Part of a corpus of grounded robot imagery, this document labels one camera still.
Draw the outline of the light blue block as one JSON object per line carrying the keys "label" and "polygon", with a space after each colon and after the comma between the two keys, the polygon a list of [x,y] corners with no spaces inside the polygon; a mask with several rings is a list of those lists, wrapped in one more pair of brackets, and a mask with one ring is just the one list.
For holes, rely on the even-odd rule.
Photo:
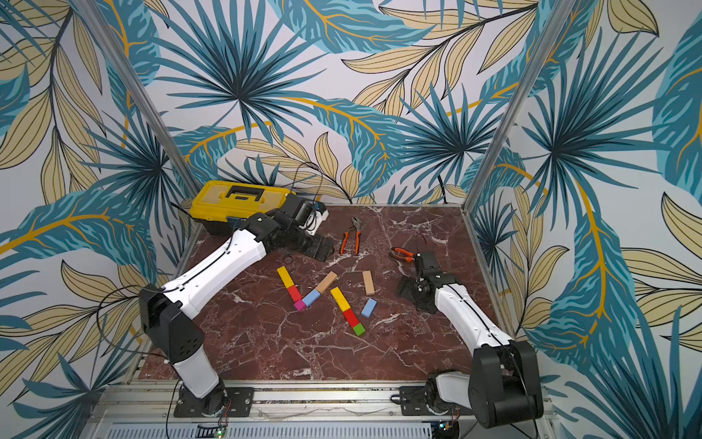
{"label": "light blue block", "polygon": [[377,306],[377,303],[378,302],[375,299],[369,298],[361,311],[362,316],[364,318],[370,318]]}
{"label": "light blue block", "polygon": [[303,298],[303,303],[306,307],[310,307],[314,303],[314,301],[318,300],[320,296],[321,294],[316,289],[314,289]]}

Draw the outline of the yellow short block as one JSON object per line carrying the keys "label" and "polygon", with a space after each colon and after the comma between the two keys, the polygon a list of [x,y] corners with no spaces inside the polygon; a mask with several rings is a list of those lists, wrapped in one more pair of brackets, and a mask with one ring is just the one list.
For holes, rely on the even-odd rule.
{"label": "yellow short block", "polygon": [[290,276],[285,266],[279,267],[277,269],[277,273],[279,274],[285,288],[290,288],[294,286],[294,281],[292,280],[292,277]]}

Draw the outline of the green small cube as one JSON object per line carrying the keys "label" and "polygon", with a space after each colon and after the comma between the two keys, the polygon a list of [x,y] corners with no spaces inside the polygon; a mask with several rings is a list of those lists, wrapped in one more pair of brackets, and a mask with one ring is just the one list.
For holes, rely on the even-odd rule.
{"label": "green small cube", "polygon": [[361,337],[362,335],[364,335],[366,333],[365,327],[363,327],[362,324],[358,324],[358,325],[354,326],[353,330],[355,331],[355,333],[358,337]]}

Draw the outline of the red block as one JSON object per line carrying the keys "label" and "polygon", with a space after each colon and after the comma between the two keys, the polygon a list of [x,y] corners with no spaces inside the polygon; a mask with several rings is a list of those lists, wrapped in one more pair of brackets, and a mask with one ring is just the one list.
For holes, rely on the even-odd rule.
{"label": "red block", "polygon": [[287,291],[288,291],[290,297],[292,298],[292,300],[294,300],[294,302],[298,302],[298,301],[302,300],[302,295],[299,292],[296,285],[291,285],[290,287],[287,288]]}
{"label": "red block", "polygon": [[347,323],[349,323],[350,327],[356,327],[359,324],[358,318],[356,317],[352,309],[345,310],[343,312],[343,315],[347,320]]}

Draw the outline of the yellow long block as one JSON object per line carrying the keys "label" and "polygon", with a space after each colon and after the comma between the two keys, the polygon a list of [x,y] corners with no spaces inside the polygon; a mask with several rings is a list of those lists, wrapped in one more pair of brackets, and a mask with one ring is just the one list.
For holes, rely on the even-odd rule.
{"label": "yellow long block", "polygon": [[347,302],[347,298],[345,298],[342,291],[338,287],[335,287],[331,290],[331,295],[342,312],[346,312],[350,309],[350,305]]}

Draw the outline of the natural wood long block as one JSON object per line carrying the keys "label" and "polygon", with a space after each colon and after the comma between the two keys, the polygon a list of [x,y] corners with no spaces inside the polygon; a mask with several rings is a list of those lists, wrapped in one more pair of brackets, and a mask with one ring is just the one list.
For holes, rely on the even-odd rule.
{"label": "natural wood long block", "polygon": [[365,293],[367,296],[374,296],[376,294],[376,289],[375,285],[373,282],[373,277],[370,271],[363,271],[362,272],[363,276],[363,282],[364,282],[364,288],[365,288]]}

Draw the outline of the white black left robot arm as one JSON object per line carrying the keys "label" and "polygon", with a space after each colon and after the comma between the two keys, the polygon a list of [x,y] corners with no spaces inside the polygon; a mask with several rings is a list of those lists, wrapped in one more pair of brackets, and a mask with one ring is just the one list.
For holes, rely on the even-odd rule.
{"label": "white black left robot arm", "polygon": [[280,249],[325,261],[333,241],[317,233],[328,218],[324,203],[289,195],[280,208],[239,221],[232,235],[189,271],[167,284],[147,285],[138,295],[143,331],[160,349],[183,383],[184,396],[206,417],[228,405],[223,380],[203,347],[195,323],[208,302],[254,263]]}

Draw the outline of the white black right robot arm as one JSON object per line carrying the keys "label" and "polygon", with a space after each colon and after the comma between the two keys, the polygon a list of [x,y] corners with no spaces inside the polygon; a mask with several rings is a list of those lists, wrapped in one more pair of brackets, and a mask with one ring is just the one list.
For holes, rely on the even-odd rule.
{"label": "white black right robot arm", "polygon": [[465,408],[484,428],[535,421],[543,396],[535,349],[502,331],[454,274],[444,272],[434,252],[394,247],[392,257],[412,263],[397,289],[420,311],[442,313],[471,351],[471,372],[440,371],[427,380],[422,401],[435,413]]}

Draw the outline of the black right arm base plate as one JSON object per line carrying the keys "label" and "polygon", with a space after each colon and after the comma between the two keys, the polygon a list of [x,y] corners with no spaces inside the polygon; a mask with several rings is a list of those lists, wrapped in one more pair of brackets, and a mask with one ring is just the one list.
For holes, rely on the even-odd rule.
{"label": "black right arm base plate", "polygon": [[402,386],[390,400],[400,406],[403,416],[473,415],[473,411],[468,407],[444,402],[427,386]]}

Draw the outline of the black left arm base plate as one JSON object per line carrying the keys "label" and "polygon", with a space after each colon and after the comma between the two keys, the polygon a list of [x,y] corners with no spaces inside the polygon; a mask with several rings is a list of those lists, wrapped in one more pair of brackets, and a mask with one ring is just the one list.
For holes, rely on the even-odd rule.
{"label": "black left arm base plate", "polygon": [[186,387],[179,390],[175,418],[219,417],[247,418],[252,409],[254,389],[252,387],[216,387],[199,399]]}

